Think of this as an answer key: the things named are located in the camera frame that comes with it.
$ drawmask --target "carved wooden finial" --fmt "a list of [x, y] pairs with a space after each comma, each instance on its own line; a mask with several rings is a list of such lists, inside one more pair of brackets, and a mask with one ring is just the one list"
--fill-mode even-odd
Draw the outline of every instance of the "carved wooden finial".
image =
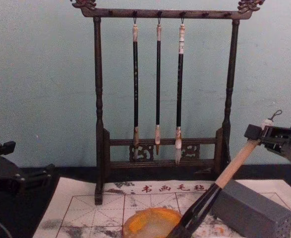
[[258, 11], [260, 8], [259, 5], [262, 5], [265, 0], [241, 0], [239, 2], [238, 9], [240, 13], [245, 13], [247, 11]]
[[72, 4], [75, 8], [85, 7], [89, 10], [95, 10], [95, 7], [97, 5], [95, 3], [96, 0], [75, 0], [75, 1], [76, 2]]

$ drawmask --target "calligraphy brush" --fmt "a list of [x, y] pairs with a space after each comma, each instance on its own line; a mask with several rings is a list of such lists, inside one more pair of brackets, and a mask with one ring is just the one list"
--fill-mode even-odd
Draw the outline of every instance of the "calligraphy brush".
[[155, 127], [155, 144], [156, 154], [159, 154], [161, 143], [160, 130], [160, 87], [161, 87], [161, 18], [159, 13], [159, 24], [157, 25], [157, 50], [156, 50], [156, 127]]
[[167, 238], [190, 238], [205, 219], [220, 191], [230, 181], [251, 152], [259, 144], [258, 140], [248, 140], [226, 169], [220, 174], [210, 188], [185, 212], [177, 226]]
[[136, 12], [133, 13], [133, 72], [134, 72], [134, 132], [133, 132], [133, 158], [137, 160], [139, 149], [139, 128], [138, 128], [138, 63], [137, 63], [137, 33]]
[[185, 26], [184, 18], [181, 19], [181, 25], [179, 28], [179, 49], [178, 49], [178, 75], [177, 75], [177, 109], [176, 109], [176, 136], [175, 136], [175, 162], [178, 165], [181, 158], [181, 87], [182, 87], [182, 75], [183, 75], [183, 56], [184, 56], [184, 35]]

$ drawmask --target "calligraphy practice mat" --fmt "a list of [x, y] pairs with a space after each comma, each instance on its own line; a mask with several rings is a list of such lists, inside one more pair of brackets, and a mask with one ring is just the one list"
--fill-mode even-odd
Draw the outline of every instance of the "calligraphy practice mat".
[[[291, 210], [291, 187], [283, 180], [237, 181]], [[137, 211], [166, 207], [183, 215], [211, 183], [177, 180], [106, 183], [103, 204], [96, 206], [94, 183], [60, 178], [33, 238], [121, 238], [124, 222]], [[242, 236], [207, 215], [192, 237]]]

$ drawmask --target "gray rectangular block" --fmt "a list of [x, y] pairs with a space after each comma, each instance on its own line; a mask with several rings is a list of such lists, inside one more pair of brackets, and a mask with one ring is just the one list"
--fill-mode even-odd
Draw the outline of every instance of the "gray rectangular block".
[[246, 238], [291, 237], [291, 211], [231, 180], [211, 214]]

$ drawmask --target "metal hook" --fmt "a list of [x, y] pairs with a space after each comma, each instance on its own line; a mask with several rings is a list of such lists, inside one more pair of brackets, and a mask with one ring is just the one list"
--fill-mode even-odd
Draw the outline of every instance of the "metal hook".
[[136, 24], [136, 15], [137, 15], [137, 11], [133, 11], [133, 21], [134, 21], [134, 24]]
[[278, 116], [278, 115], [281, 115], [282, 114], [282, 110], [277, 110], [274, 114], [273, 114], [273, 116], [271, 117], [271, 118], [269, 118], [271, 121], [273, 121], [273, 118], [274, 117], [276, 117], [276, 116]]
[[181, 19], [181, 23], [182, 23], [182, 24], [184, 24], [185, 14], [186, 14], [185, 11], [183, 11], [183, 12], [180, 14], [180, 19]]
[[158, 17], [158, 18], [157, 18], [157, 21], [158, 21], [159, 24], [161, 24], [161, 15], [162, 15], [162, 13], [163, 13], [162, 11], [159, 11], [159, 12], [157, 13], [157, 17]]

